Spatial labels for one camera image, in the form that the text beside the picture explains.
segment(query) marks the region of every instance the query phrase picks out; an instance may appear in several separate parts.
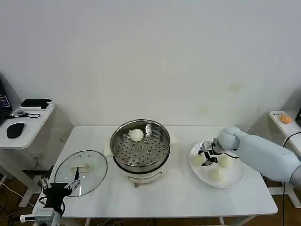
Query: floor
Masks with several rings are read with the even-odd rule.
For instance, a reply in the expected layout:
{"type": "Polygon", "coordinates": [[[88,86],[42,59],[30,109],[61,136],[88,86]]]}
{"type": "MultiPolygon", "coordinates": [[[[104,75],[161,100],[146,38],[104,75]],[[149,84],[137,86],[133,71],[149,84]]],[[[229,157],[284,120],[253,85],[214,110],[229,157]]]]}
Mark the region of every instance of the floor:
{"type": "MultiPolygon", "coordinates": [[[[279,183],[267,180],[267,185],[270,187],[280,186],[279,183]]],[[[18,180],[12,179],[6,182],[6,185],[11,189],[15,190],[20,194],[24,194],[26,187],[22,185],[18,180]]],[[[301,191],[296,191],[298,197],[301,199],[301,191]]],[[[31,199],[31,203],[34,204],[38,196],[34,196],[31,199]]],[[[278,206],[278,213],[269,216],[259,216],[255,219],[249,221],[246,226],[281,226],[282,225],[282,196],[273,196],[275,203],[278,206]]],[[[28,206],[26,209],[21,209],[18,207],[20,198],[18,195],[12,193],[4,186],[0,187],[0,226],[30,226],[32,224],[19,222],[19,217],[21,214],[31,214],[32,207],[28,206]],[[16,214],[11,215],[7,218],[9,214],[15,211],[20,211],[16,214]]],[[[229,223],[234,218],[225,218],[225,223],[229,223]]],[[[91,226],[99,226],[101,223],[105,222],[107,219],[92,219],[91,226]]],[[[79,219],[79,222],[84,225],[84,220],[79,219]]],[[[120,219],[123,226],[193,226],[193,225],[218,225],[219,220],[217,218],[177,218],[177,219],[156,219],[149,220],[146,219],[120,219]]],[[[295,209],[289,198],[285,196],[285,225],[286,226],[301,226],[301,209],[295,209]]],[[[104,226],[122,226],[118,221],[108,220],[104,226]]]]}

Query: wall stain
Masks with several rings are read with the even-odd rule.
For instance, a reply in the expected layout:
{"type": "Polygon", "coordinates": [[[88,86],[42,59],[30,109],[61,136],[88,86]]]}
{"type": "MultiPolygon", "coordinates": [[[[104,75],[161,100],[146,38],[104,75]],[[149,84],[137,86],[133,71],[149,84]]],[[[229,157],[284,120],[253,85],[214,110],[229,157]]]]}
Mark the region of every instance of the wall stain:
{"type": "Polygon", "coordinates": [[[200,114],[208,114],[208,113],[209,113],[209,108],[208,108],[208,107],[202,107],[202,108],[199,110],[199,113],[200,113],[200,114]]]}
{"type": "Polygon", "coordinates": [[[260,107],[260,105],[258,105],[258,106],[257,106],[256,112],[257,112],[257,113],[260,113],[260,111],[261,111],[261,107],[260,107]]]}
{"type": "Polygon", "coordinates": [[[231,92],[231,93],[239,93],[241,91],[242,87],[243,87],[243,84],[240,82],[233,83],[227,88],[227,91],[231,92]]]}

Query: orange object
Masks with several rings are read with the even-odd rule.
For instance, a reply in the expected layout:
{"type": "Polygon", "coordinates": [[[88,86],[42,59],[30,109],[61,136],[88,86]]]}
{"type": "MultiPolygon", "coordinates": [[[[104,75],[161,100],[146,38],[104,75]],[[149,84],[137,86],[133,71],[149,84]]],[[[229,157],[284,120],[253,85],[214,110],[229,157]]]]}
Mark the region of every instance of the orange object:
{"type": "Polygon", "coordinates": [[[293,120],[292,120],[292,118],[290,116],[283,114],[283,115],[280,116],[280,121],[282,121],[285,124],[289,124],[293,120]]]}

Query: table leg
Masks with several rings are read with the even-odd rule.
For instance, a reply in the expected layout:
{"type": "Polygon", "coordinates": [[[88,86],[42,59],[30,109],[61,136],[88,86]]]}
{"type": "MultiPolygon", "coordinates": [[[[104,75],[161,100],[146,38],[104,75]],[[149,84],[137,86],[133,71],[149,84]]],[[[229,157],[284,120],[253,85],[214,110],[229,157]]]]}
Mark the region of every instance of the table leg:
{"type": "Polygon", "coordinates": [[[85,222],[85,226],[89,226],[89,225],[90,225],[90,218],[87,218],[85,222]]]}
{"type": "Polygon", "coordinates": [[[219,217],[219,220],[220,220],[220,224],[221,224],[221,225],[225,225],[225,222],[224,222],[224,218],[223,218],[223,217],[219,217]]]}
{"type": "Polygon", "coordinates": [[[35,181],[31,180],[20,167],[11,161],[3,151],[0,151],[0,166],[2,166],[8,173],[17,178],[22,184],[28,187],[32,191],[40,190],[40,187],[35,181]]]}
{"type": "MultiPolygon", "coordinates": [[[[282,195],[283,194],[283,186],[282,187],[269,187],[269,192],[271,195],[282,195]]],[[[293,191],[293,187],[286,183],[285,185],[285,194],[290,198],[293,206],[295,208],[301,208],[301,202],[293,191]]]]}
{"type": "Polygon", "coordinates": [[[3,169],[2,166],[0,166],[0,174],[6,176],[6,179],[11,180],[13,178],[12,175],[10,175],[10,173],[8,173],[5,169],[3,169]]]}
{"type": "Polygon", "coordinates": [[[249,220],[252,220],[256,215],[239,217],[235,222],[231,223],[230,226],[242,226],[247,223],[249,220]]]}
{"type": "MultiPolygon", "coordinates": [[[[40,179],[41,175],[36,175],[34,176],[33,181],[38,184],[38,181],[40,179]]],[[[40,194],[42,191],[41,187],[38,188],[38,190],[32,190],[32,189],[27,189],[25,192],[25,195],[23,196],[23,199],[20,201],[19,207],[25,208],[28,205],[29,200],[31,199],[33,194],[40,194]]]]}

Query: perforated steamer tray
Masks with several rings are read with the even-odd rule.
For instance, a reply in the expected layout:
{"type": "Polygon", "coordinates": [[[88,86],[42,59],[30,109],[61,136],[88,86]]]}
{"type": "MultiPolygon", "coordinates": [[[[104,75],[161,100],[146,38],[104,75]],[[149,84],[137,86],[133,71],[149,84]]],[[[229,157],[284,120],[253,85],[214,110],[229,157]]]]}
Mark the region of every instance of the perforated steamer tray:
{"type": "Polygon", "coordinates": [[[135,120],[119,127],[111,138],[114,161],[130,173],[154,171],[165,163],[169,156],[170,137],[160,124],[150,120],[135,120]],[[134,142],[129,131],[141,129],[144,137],[134,142]]]}

